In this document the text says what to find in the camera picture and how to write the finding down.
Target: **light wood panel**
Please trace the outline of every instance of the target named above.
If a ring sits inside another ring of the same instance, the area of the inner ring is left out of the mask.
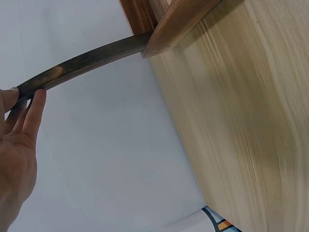
[[[145,58],[175,47],[220,0],[173,0],[155,28],[142,55]]]
[[[309,231],[308,10],[223,0],[150,59],[206,202],[244,232]]]

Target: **white surface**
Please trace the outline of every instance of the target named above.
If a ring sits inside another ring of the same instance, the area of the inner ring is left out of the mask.
[[[215,232],[215,228],[209,217],[200,210],[155,232]]]
[[[131,35],[116,0],[1,0],[1,88]],[[38,181],[11,232],[147,232],[204,206],[148,60],[47,94]]]

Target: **wooden stick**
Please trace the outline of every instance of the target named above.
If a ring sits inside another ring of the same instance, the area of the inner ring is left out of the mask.
[[[120,4],[134,35],[154,31],[158,22],[148,0],[120,0]]]
[[[48,90],[85,72],[143,51],[150,36],[151,33],[132,36],[99,47],[44,71],[18,86],[19,98],[16,105],[31,99],[34,92],[40,88]]]
[[[173,0],[142,55],[148,58],[176,46],[220,0]]]

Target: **finger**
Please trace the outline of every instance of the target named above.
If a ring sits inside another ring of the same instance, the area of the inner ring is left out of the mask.
[[[43,109],[46,102],[46,90],[39,89],[35,92],[32,104],[26,115],[22,133],[36,142],[42,120]]]
[[[23,114],[27,106],[27,103],[23,103],[22,105],[11,110],[8,118],[5,120],[4,124],[4,134],[9,134],[12,132],[17,120]]]
[[[24,123],[25,123],[25,120],[26,120],[26,116],[27,116],[27,113],[29,111],[29,108],[31,106],[31,103],[30,105],[27,107],[27,109],[21,114],[21,116],[18,118],[13,130],[12,130],[12,133],[13,134],[20,134],[23,127],[24,127]]]
[[[14,87],[10,90],[0,90],[2,96],[4,112],[8,112],[16,104],[19,97],[19,89]]]
[[[0,141],[4,135],[4,114],[16,104],[18,96],[18,88],[0,90]]]

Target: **wood grain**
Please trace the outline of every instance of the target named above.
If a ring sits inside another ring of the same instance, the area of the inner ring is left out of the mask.
[[[173,0],[142,55],[148,58],[176,46],[220,0]]]
[[[135,35],[99,47],[90,52],[65,61],[18,86],[19,98],[16,105],[31,99],[36,90],[51,89],[93,69],[133,55],[144,50],[151,32]]]
[[[157,26],[158,22],[148,0],[120,0],[120,4],[134,35],[153,31]]]
[[[244,232],[309,231],[308,9],[223,0],[150,59],[206,202]]]

